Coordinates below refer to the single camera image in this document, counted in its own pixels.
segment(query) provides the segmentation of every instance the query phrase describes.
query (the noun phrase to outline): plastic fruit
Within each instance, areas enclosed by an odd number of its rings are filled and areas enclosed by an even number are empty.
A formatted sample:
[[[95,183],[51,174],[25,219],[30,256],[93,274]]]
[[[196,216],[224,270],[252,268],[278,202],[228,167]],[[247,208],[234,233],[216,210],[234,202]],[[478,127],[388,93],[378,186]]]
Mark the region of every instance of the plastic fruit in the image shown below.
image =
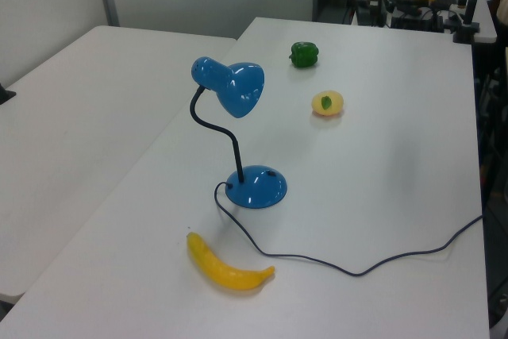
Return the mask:
[[[327,117],[339,114],[342,111],[343,105],[344,99],[341,93],[336,91],[322,91],[312,98],[312,110]]]
[[[260,271],[233,268],[219,260],[201,236],[194,232],[187,234],[187,247],[191,258],[202,272],[214,282],[229,289],[253,289],[275,272],[273,266]]]

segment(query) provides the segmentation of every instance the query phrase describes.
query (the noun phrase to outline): green bell pepper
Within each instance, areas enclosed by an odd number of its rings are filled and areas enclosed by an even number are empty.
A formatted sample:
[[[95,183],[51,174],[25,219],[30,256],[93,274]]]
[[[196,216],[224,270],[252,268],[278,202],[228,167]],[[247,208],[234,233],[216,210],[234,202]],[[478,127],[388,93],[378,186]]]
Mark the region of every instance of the green bell pepper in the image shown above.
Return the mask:
[[[302,41],[291,46],[289,58],[296,67],[312,67],[318,61],[318,53],[316,44]]]

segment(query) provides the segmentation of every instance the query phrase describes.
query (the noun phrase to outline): desk lamp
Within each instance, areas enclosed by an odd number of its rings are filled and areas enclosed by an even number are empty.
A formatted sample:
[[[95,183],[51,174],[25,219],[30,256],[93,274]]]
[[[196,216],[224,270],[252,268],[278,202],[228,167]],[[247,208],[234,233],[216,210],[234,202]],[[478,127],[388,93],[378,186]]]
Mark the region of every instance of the desk lamp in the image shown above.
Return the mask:
[[[195,107],[205,89],[215,91],[222,106],[236,118],[247,115],[260,99],[264,72],[257,64],[238,63],[226,67],[209,57],[201,57],[192,65],[192,78],[199,87],[190,102],[190,115],[200,125],[226,134],[233,142],[237,170],[228,178],[225,193],[229,200],[246,208],[273,206],[286,195],[287,184],[276,170],[266,166],[241,166],[238,141],[227,129],[203,121]]]

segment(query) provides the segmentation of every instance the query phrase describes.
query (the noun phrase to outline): yellow lemon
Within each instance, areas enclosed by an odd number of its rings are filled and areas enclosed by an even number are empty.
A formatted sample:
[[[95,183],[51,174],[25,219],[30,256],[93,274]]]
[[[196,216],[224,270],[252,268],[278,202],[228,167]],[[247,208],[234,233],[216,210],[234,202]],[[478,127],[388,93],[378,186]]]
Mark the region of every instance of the yellow lemon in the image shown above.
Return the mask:
[[[336,91],[322,91],[312,98],[312,110],[320,115],[330,116],[342,111],[344,99]]]

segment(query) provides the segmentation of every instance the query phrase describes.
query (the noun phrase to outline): toy banana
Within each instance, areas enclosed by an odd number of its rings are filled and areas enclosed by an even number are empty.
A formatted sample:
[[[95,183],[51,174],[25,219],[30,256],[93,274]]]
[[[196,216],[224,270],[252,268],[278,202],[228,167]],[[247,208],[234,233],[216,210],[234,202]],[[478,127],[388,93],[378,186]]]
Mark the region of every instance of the toy banana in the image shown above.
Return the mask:
[[[258,287],[275,271],[273,266],[260,271],[240,270],[219,260],[197,233],[187,234],[190,256],[199,268],[214,282],[235,290]]]

